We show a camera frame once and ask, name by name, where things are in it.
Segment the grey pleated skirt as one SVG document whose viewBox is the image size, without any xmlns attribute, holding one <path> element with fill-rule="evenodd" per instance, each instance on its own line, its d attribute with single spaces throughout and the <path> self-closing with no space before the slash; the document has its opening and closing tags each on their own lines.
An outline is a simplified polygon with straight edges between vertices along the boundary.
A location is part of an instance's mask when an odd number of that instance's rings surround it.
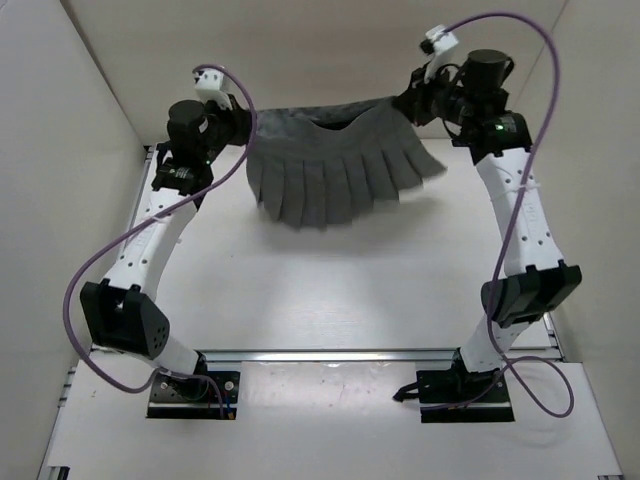
<svg viewBox="0 0 640 480">
<path fill-rule="evenodd" d="M 350 224 L 446 170 L 389 97 L 262 110 L 246 163 L 257 205 L 296 230 Z"/>
</svg>

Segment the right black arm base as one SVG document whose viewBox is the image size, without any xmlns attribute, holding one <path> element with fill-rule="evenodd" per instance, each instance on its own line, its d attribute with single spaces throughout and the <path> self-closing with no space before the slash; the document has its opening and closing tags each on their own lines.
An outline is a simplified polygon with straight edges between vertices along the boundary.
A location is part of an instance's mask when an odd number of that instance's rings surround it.
<svg viewBox="0 0 640 480">
<path fill-rule="evenodd" d="M 400 387 L 393 400 L 417 400 L 422 423 L 511 423 L 515 415 L 503 377 L 494 367 L 468 371 L 456 351 L 448 369 L 417 370 L 416 381 Z"/>
</svg>

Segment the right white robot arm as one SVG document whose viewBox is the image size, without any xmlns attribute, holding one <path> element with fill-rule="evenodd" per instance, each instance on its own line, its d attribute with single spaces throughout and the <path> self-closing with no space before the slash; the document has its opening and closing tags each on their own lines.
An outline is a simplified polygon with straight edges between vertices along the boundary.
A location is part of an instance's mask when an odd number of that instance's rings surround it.
<svg viewBox="0 0 640 480">
<path fill-rule="evenodd" d="M 526 120 L 506 107 L 503 83 L 513 60 L 481 49 L 470 52 L 453 74 L 450 66 L 447 53 L 430 52 L 394 104 L 416 126 L 439 119 L 459 127 L 452 144 L 468 149 L 503 242 L 495 277 L 481 289 L 484 318 L 456 352 L 448 376 L 452 395 L 467 401 L 502 366 L 515 340 L 576 289 L 582 274 L 566 264 L 551 234 L 532 171 L 534 143 Z"/>
</svg>

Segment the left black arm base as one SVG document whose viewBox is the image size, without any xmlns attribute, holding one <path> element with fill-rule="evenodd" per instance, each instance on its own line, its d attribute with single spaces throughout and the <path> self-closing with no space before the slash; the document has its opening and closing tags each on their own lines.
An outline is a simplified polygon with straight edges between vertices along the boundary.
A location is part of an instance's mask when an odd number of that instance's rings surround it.
<svg viewBox="0 0 640 480">
<path fill-rule="evenodd" d="M 218 396 L 205 380 L 179 380 L 158 374 L 149 392 L 146 417 L 149 419 L 222 420 L 237 417 L 241 372 L 209 370 Z"/>
</svg>

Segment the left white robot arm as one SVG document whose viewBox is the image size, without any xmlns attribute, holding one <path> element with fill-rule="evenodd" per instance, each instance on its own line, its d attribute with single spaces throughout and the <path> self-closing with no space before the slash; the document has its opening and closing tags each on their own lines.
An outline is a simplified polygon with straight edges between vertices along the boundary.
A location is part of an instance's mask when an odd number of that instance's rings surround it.
<svg viewBox="0 0 640 480">
<path fill-rule="evenodd" d="M 156 172 L 142 229 L 125 243 L 98 282 L 87 282 L 80 301 L 95 345 L 132 355 L 174 374 L 188 398 L 208 389 L 201 355 L 171 333 L 156 305 L 158 285 L 188 223 L 198 213 L 204 189 L 214 179 L 211 165 L 228 145 L 249 139 L 251 117 L 231 95 L 182 100 L 169 109 L 168 141 L 156 147 Z"/>
</svg>

